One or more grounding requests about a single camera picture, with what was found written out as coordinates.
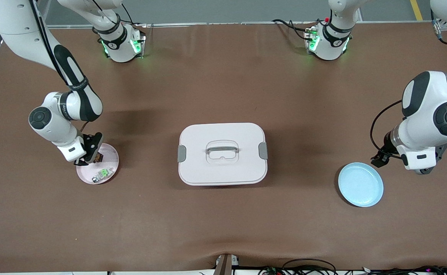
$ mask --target yellow floor line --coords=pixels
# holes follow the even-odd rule
[[[414,10],[415,19],[417,21],[422,21],[421,10],[419,10],[419,5],[417,5],[417,0],[410,0],[410,5],[412,5],[412,9]]]

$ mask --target gray floor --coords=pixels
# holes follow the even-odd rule
[[[422,18],[430,20],[429,0],[417,2]],[[330,12],[327,0],[124,0],[123,3],[133,21],[148,24],[315,21]],[[39,6],[50,27],[89,24],[57,0],[40,0]],[[122,19],[128,19],[122,8],[117,12]],[[410,0],[372,0],[361,8],[361,15],[364,21],[416,20]]]

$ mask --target brown table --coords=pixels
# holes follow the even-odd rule
[[[447,71],[429,23],[359,24],[346,54],[320,61],[290,29],[192,26],[148,31],[144,59],[107,60],[91,30],[55,30],[104,102],[103,132],[121,169],[82,183],[28,125],[56,73],[0,49],[0,272],[188,270],[224,252],[241,265],[320,258],[340,269],[447,265],[447,152],[429,176],[392,160],[384,196],[353,207],[337,174],[369,162],[374,116],[424,70]],[[402,119],[379,120],[375,138]],[[253,186],[193,188],[178,176],[191,124],[254,122],[269,172]]]

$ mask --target pink plate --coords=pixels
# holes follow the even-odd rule
[[[101,184],[106,183],[109,179],[115,175],[118,169],[118,153],[113,146],[103,143],[101,144],[98,153],[103,155],[103,161],[97,163],[91,163],[85,167],[76,167],[77,175],[79,178],[87,184]],[[111,170],[112,173],[106,178],[94,183],[93,177],[98,174],[102,169]]]

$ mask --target gray latch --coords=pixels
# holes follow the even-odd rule
[[[267,160],[267,146],[265,142],[259,143],[259,157],[263,160]]]
[[[183,162],[186,160],[186,147],[178,146],[178,162]]]

